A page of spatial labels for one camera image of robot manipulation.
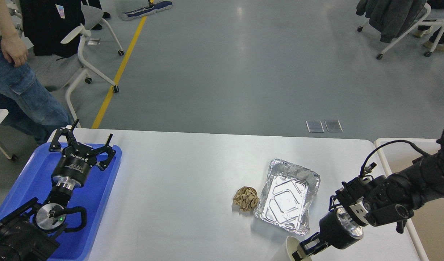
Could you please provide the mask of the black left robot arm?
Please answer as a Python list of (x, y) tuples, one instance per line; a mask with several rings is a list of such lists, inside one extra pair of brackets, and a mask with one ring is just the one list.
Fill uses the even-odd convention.
[(83, 206), (69, 207), (75, 189), (84, 187), (93, 167), (105, 171), (117, 150), (105, 144), (92, 147), (78, 142), (71, 127), (58, 128), (48, 151), (60, 159), (50, 176), (51, 190), (43, 203), (33, 197), (0, 220), (0, 261), (46, 261), (60, 247), (62, 233), (75, 233), (88, 224)]

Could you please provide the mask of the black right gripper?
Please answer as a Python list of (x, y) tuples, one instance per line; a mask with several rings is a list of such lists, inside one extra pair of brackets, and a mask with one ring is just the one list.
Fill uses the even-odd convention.
[(363, 228), (343, 208), (328, 212), (319, 222), (317, 235), (302, 241), (292, 253), (293, 261), (312, 261), (312, 256), (329, 246), (346, 249), (363, 239)]

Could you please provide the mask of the bystander hand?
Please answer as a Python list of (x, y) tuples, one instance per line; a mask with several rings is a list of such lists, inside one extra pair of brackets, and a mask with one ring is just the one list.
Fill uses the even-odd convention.
[(4, 58), (14, 67), (23, 66), (27, 61), (28, 51), (17, 33), (2, 34), (1, 51)]

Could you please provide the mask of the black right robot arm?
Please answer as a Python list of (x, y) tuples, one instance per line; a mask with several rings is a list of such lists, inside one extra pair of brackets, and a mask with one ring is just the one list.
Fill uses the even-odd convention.
[(444, 129), (437, 140), (440, 149), (431, 155), (408, 140), (420, 157), (412, 165), (389, 176), (371, 176), (376, 163), (367, 164), (368, 155), (357, 177), (342, 182), (330, 197), (328, 213), (320, 220), (320, 230), (300, 242), (290, 257), (304, 261), (328, 247), (345, 249), (363, 238), (363, 227), (396, 223), (403, 233), (414, 210), (425, 203), (444, 198)]

